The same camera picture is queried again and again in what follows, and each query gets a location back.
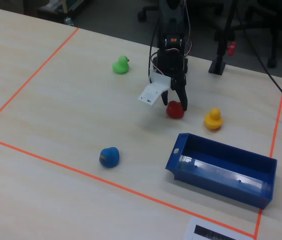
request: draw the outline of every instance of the cable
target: cable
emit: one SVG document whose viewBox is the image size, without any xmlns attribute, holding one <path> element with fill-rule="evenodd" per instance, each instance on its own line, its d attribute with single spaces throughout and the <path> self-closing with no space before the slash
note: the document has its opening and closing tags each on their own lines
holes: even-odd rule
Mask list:
<svg viewBox="0 0 282 240">
<path fill-rule="evenodd" d="M 257 58 L 258 61 L 260 62 L 261 66 L 262 66 L 262 68 L 264 69 L 264 71 L 266 72 L 266 74 L 269 76 L 269 78 L 272 80 L 272 82 L 276 85 L 276 87 L 277 87 L 277 88 L 280 90 L 280 92 L 282 93 L 281 87 L 280 87 L 279 84 L 274 80 L 274 78 L 271 76 L 271 74 L 269 73 L 269 71 L 268 71 L 268 69 L 266 68 L 266 66 L 263 64 L 263 62 L 262 62 L 262 60 L 261 60 L 261 58 L 260 58 L 260 56 L 259 56 L 257 50 L 255 49 L 255 47 L 253 46 L 253 44 L 252 44 L 252 42 L 251 42 L 249 36 L 247 35 L 246 30 L 245 30 L 245 28 L 243 27 L 243 24 L 242 24 L 240 15 L 239 15 L 238 7 L 236 7 L 235 11 L 236 11 L 237 18 L 238 18 L 238 20 L 239 20 L 239 22 L 240 22 L 240 26 L 241 26 L 241 28 L 242 28 L 242 30 L 243 30 L 244 36 L 245 36 L 245 38 L 246 38 L 248 44 L 250 45 L 252 51 L 254 52 L 256 58 Z"/>
<path fill-rule="evenodd" d="M 158 52 L 156 51 L 155 53 L 153 53 L 152 55 L 151 55 L 151 57 L 150 57 L 150 60 L 151 60 L 151 63 L 152 63 L 152 65 L 162 74 L 162 75 L 164 75 L 164 73 L 154 64 L 154 62 L 153 62 L 153 60 L 152 60 L 152 57 L 154 56 L 154 55 L 156 55 Z"/>
<path fill-rule="evenodd" d="M 189 44 L 188 41 L 189 40 L 191 41 L 190 48 L 189 48 L 188 52 L 184 55 L 184 56 L 188 56 L 189 53 L 192 50 L 192 40 L 191 40 L 191 37 L 190 37 L 191 36 L 191 24 L 190 24 L 189 12 L 188 12 L 187 0 L 184 0 L 184 6 L 185 6 L 185 10 L 186 10 L 187 22 L 189 24 L 189 36 L 187 38 L 186 44 L 188 45 Z"/>
<path fill-rule="evenodd" d="M 155 35 L 156 35 L 156 31 L 157 31 L 158 25 L 159 25 L 159 18 L 157 19 L 157 22 L 156 22 L 156 25 L 155 25 L 155 28 L 154 28 L 154 31 L 153 31 L 152 39 L 151 39 L 151 44 L 150 44 L 149 64 L 148 64 L 148 70 L 147 70 L 148 77 L 150 77 L 150 68 L 151 68 L 150 61 L 152 62 L 152 56 L 151 56 L 152 45 L 153 45 L 153 41 L 155 39 Z"/>
</svg>

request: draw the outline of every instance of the orange tape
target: orange tape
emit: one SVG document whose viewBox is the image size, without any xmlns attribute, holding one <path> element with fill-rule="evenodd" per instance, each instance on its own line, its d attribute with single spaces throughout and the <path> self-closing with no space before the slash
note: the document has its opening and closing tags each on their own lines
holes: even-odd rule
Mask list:
<svg viewBox="0 0 282 240">
<path fill-rule="evenodd" d="M 20 149 L 20 148 L 17 148 L 17 147 L 15 147 L 15 146 L 9 145 L 9 144 L 7 144 L 7 143 L 4 143 L 4 142 L 1 142 L 1 141 L 0 141 L 0 145 L 5 146 L 5 147 L 8 147 L 8 148 L 13 149 L 13 150 L 16 150 L 16 151 L 18 151 L 18 152 L 27 154 L 27 155 L 32 156 L 32 157 L 34 157 L 34 158 L 43 160 L 43 161 L 48 162 L 48 163 L 50 163 L 50 164 L 54 164 L 54 165 L 59 166 L 59 167 L 61 167 L 61 168 L 65 168 L 65 169 L 71 170 L 71 171 L 76 172 L 76 173 L 78 173 L 78 174 L 85 175 L 85 176 L 87 176 L 87 177 L 89 177 L 89 178 L 98 180 L 98 181 L 103 182 L 103 183 L 105 183 L 105 184 L 109 184 L 109 185 L 111 185 L 111 186 L 114 186 L 114 187 L 116 187 L 116 188 L 122 189 L 122 190 L 124 190 L 124 191 L 129 192 L 129 193 L 138 195 L 138 196 L 140 196 L 140 197 L 143 197 L 143 198 L 145 198 L 145 199 L 151 200 L 151 201 L 156 202 L 156 203 L 158 203 L 158 204 L 162 204 L 162 205 L 167 206 L 167 207 L 169 207 L 169 208 L 172 208 L 172 209 L 178 210 L 178 211 L 180 211 L 180 212 L 183 212 L 183 213 L 186 213 L 186 214 L 195 216 L 195 217 L 197 217 L 197 218 L 200 218 L 200 219 L 209 221 L 209 222 L 211 222 L 211 223 L 220 225 L 220 226 L 222 226 L 222 227 L 224 227 L 224 228 L 233 230 L 233 231 L 235 231 L 235 232 L 238 232 L 238 233 L 240 233 L 240 234 L 246 235 L 246 236 L 248 236 L 248 237 L 253 238 L 253 236 L 254 236 L 254 235 L 252 235 L 251 233 L 242 231 L 242 230 L 237 229 L 237 228 L 235 228 L 235 227 L 233 227 L 233 226 L 230 226 L 230 225 L 227 225 L 227 224 L 225 224 L 225 223 L 222 223 L 222 222 L 213 220 L 213 219 L 208 218 L 208 217 L 206 217 L 206 216 L 199 215 L 199 214 L 197 214 L 197 213 L 195 213 L 195 212 L 188 211 L 188 210 L 186 210 L 186 209 L 184 209 L 184 208 L 181 208 L 181 207 L 172 205 L 172 204 L 167 203 L 167 202 L 165 202 L 165 201 L 161 201 L 161 200 L 156 199 L 156 198 L 154 198 L 154 197 L 145 195 L 145 194 L 143 194 L 143 193 L 141 193 L 141 192 L 132 190 L 132 189 L 130 189 L 130 188 L 127 188 L 127 187 L 125 187 L 125 186 L 119 185 L 119 184 L 114 183 L 114 182 L 112 182 L 112 181 L 105 180 L 105 179 L 103 179 L 103 178 L 101 178 L 101 177 L 98 177 L 98 176 L 92 175 L 92 174 L 90 174 L 90 173 L 81 171 L 81 170 L 76 169 L 76 168 L 73 168 L 73 167 L 71 167 L 71 166 L 67 166 L 67 165 L 65 165 L 65 164 L 62 164 L 62 163 L 59 163 L 59 162 L 50 160 L 50 159 L 48 159 L 48 158 L 45 158 L 45 157 L 36 155 L 36 154 L 34 154 L 34 153 L 31 153 L 31 152 L 22 150 L 22 149 Z"/>
<path fill-rule="evenodd" d="M 276 138 L 277 138 L 278 126 L 279 126 L 279 122 L 280 122 L 281 110 L 282 110 L 282 94 L 281 94 L 279 108 L 277 110 L 276 121 L 275 121 L 273 136 L 272 136 L 272 143 L 271 143 L 271 149 L 270 149 L 270 155 L 269 155 L 270 158 L 272 158 L 273 152 L 275 150 Z M 261 216 L 262 216 L 262 209 L 259 209 L 259 213 L 257 215 L 257 220 L 256 220 L 256 226 L 255 226 L 255 230 L 254 230 L 254 235 L 253 235 L 253 239 L 255 239 L 255 240 L 258 237 Z"/>
<path fill-rule="evenodd" d="M 40 70 L 60 51 L 60 49 L 77 33 L 79 28 L 77 28 L 55 51 L 49 56 L 49 58 L 35 71 L 35 73 L 16 91 L 15 94 L 0 108 L 0 113 L 6 106 L 21 92 L 21 90 L 40 72 Z"/>
</svg>

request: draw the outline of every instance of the yellow rubber duck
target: yellow rubber duck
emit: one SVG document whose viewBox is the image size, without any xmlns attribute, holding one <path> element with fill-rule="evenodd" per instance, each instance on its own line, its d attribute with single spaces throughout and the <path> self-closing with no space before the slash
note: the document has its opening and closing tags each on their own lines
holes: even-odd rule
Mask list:
<svg viewBox="0 0 282 240">
<path fill-rule="evenodd" d="M 204 123 L 209 129 L 218 129 L 223 124 L 221 112 L 218 108 L 212 108 L 211 112 L 204 117 Z"/>
</svg>

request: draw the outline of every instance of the rubber duck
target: rubber duck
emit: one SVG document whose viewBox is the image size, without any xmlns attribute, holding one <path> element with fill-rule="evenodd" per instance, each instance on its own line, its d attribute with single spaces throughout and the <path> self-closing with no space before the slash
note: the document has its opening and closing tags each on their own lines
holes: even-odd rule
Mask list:
<svg viewBox="0 0 282 240">
<path fill-rule="evenodd" d="M 118 61 L 112 64 L 113 72 L 116 74 L 125 74 L 129 71 L 130 60 L 126 56 L 120 56 Z"/>
<path fill-rule="evenodd" d="M 213 108 L 209 114 L 204 117 L 204 123 L 209 129 L 218 129 L 223 124 L 221 112 L 218 108 Z"/>
<path fill-rule="evenodd" d="M 119 150 L 114 146 L 103 149 L 99 157 L 100 163 L 107 168 L 113 168 L 118 165 L 119 159 Z"/>
<path fill-rule="evenodd" d="M 181 119 L 185 114 L 181 102 L 170 101 L 166 107 L 166 114 L 172 119 Z"/>
</svg>

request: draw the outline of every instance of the black pole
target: black pole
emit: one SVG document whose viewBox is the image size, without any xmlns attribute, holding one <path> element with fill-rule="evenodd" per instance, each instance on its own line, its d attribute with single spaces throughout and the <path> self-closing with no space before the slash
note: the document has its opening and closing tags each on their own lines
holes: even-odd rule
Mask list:
<svg viewBox="0 0 282 240">
<path fill-rule="evenodd" d="M 209 73 L 222 75 L 223 70 L 225 69 L 226 62 L 223 61 L 223 56 L 226 54 L 228 49 L 228 38 L 231 29 L 231 23 L 235 16 L 238 0 L 232 0 L 230 12 L 227 16 L 226 24 L 224 30 L 220 34 L 219 43 L 216 51 L 216 59 L 211 63 Z"/>
</svg>

